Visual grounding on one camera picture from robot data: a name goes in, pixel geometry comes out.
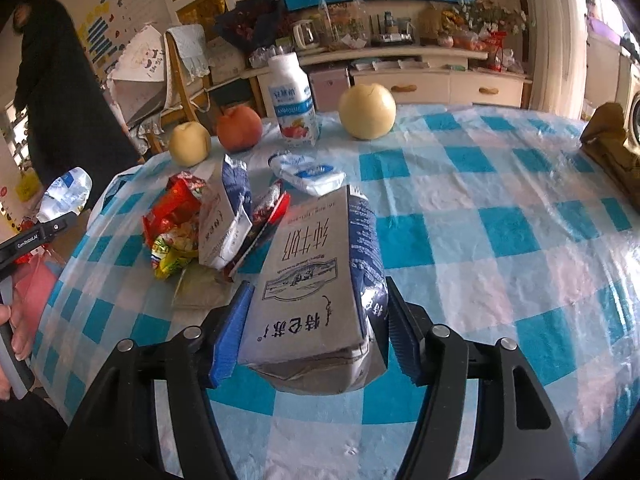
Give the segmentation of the person's left hand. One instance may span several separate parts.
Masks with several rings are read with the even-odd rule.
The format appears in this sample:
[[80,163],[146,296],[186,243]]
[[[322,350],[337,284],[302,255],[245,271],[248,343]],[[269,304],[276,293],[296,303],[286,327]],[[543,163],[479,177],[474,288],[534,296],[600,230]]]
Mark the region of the person's left hand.
[[35,326],[29,316],[29,308],[25,306],[23,297],[13,291],[12,301],[1,305],[1,325],[10,326],[12,338],[10,347],[18,362],[25,362],[32,353],[35,340]]

